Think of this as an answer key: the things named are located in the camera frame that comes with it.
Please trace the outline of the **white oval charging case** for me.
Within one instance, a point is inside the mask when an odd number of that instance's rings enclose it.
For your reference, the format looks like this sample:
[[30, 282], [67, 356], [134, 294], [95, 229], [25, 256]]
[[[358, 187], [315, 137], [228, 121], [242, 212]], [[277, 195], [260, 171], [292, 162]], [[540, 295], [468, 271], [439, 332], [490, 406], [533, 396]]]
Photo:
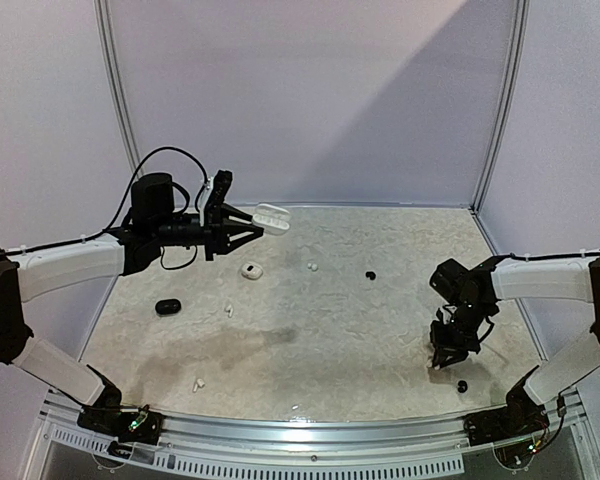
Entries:
[[258, 204], [252, 214], [251, 223], [260, 227], [266, 234], [280, 236], [290, 230], [291, 213], [272, 204]]

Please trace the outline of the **black charging case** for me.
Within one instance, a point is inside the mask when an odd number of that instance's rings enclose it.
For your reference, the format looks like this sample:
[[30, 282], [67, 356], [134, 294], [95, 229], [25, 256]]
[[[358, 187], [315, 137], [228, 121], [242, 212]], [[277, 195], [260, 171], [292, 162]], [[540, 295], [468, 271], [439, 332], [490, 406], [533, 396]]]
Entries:
[[155, 304], [155, 312], [159, 316], [171, 316], [179, 313], [182, 304], [178, 299], [164, 299]]

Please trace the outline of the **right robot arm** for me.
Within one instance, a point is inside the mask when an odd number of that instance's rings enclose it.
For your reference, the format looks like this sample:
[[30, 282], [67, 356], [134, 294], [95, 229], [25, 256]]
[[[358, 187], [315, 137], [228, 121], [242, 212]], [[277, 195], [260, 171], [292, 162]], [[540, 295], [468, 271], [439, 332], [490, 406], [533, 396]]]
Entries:
[[542, 344], [544, 362], [509, 390], [503, 407], [469, 415], [470, 432], [517, 436], [545, 426], [546, 404], [600, 368], [600, 248], [496, 255], [472, 268], [448, 259], [429, 285], [444, 301], [430, 326], [433, 368], [479, 353], [508, 301], [523, 307]]

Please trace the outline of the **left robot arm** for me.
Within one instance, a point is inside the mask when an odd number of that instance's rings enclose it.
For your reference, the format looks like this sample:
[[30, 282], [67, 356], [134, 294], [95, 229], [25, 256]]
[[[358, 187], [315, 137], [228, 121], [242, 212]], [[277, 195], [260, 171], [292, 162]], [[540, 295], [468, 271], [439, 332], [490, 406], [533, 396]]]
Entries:
[[203, 249], [207, 260], [257, 240], [263, 228], [250, 215], [222, 205], [206, 220], [197, 213], [128, 213], [121, 225], [93, 239], [55, 246], [0, 247], [0, 363], [14, 366], [90, 408], [108, 434], [128, 426], [128, 412], [106, 396], [105, 380], [66, 351], [37, 334], [27, 322], [28, 304], [83, 285], [114, 284], [146, 270], [168, 247]]

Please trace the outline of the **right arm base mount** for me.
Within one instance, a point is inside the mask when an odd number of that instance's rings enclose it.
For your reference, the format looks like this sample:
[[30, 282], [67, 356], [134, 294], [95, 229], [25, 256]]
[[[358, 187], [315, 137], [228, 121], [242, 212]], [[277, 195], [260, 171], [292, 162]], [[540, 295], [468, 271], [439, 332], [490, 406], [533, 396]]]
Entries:
[[549, 425], [544, 409], [523, 411], [513, 407], [483, 410], [463, 417], [471, 446], [479, 446], [543, 430]]

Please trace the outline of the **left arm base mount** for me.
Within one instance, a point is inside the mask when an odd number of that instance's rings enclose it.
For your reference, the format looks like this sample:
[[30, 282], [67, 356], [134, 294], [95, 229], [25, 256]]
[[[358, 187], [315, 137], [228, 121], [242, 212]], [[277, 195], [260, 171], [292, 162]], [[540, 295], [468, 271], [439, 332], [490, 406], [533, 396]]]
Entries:
[[165, 416], [143, 407], [94, 405], [83, 407], [77, 425], [92, 432], [115, 437], [120, 443], [157, 445]]

